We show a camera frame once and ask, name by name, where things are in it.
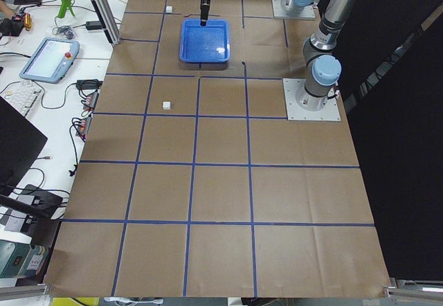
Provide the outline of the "white block mid table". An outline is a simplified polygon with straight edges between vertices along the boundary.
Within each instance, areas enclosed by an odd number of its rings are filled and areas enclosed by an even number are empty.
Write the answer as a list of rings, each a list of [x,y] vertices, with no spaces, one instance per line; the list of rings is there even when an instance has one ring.
[[[171,106],[172,106],[172,104],[171,104],[170,101],[164,101],[163,104],[162,104],[163,110],[170,110]]]

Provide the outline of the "blue plastic tray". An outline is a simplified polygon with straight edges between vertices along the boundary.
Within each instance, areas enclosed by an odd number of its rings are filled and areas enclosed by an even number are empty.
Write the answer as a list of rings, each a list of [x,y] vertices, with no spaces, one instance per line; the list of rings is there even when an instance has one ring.
[[[230,26],[225,19],[185,19],[181,27],[179,58],[189,63],[224,63],[230,59]]]

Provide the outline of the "black power adapter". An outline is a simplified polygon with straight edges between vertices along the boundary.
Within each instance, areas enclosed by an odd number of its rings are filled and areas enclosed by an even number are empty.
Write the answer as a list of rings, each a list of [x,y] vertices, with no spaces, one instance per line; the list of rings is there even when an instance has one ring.
[[[100,23],[100,21],[87,21],[84,26],[87,30],[102,29],[102,24]]]

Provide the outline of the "blue teach pendant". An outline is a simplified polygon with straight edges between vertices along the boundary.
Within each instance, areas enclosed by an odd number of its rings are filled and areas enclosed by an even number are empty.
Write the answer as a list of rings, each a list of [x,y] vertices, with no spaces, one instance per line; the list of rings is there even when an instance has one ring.
[[[50,84],[58,83],[80,51],[75,40],[45,37],[21,70],[19,77]]]

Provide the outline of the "brown paper table cover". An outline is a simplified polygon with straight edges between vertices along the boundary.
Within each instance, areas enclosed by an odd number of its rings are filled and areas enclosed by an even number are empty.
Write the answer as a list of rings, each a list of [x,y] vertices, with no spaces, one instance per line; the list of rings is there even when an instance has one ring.
[[[179,59],[199,0],[129,0],[45,277],[63,297],[376,298],[389,283],[346,119],[287,119],[316,23],[212,0],[225,65]],[[166,7],[172,6],[172,13]],[[170,101],[170,110],[163,110]]]

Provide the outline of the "white keyboard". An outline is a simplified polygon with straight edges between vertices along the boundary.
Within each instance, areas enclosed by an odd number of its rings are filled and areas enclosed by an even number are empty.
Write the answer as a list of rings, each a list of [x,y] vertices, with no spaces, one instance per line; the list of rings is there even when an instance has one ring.
[[[14,107],[23,117],[29,119],[42,98],[43,89],[31,82],[22,80],[8,85],[1,97]]]

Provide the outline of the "black monitor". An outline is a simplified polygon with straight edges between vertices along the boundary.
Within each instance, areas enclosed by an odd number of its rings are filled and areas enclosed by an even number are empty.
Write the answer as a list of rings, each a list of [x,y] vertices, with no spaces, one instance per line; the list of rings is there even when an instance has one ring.
[[[50,219],[62,198],[48,193],[37,205],[10,197],[47,142],[47,137],[5,99],[1,99],[1,205],[21,213]]]

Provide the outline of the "aluminium frame post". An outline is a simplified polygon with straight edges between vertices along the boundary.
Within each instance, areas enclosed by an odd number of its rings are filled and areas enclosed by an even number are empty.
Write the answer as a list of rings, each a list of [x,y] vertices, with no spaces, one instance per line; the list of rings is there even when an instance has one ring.
[[[115,46],[120,43],[121,36],[108,0],[90,0],[108,42]]]

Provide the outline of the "green handled reacher grabber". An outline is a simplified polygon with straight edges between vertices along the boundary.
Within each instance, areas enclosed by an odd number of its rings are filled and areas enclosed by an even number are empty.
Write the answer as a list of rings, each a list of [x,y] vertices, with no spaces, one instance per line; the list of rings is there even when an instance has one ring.
[[[67,12],[70,12],[73,17],[75,17],[75,13],[73,11],[73,5],[75,0],[60,0],[61,6],[59,12],[57,14],[58,19],[63,19],[66,16]]]

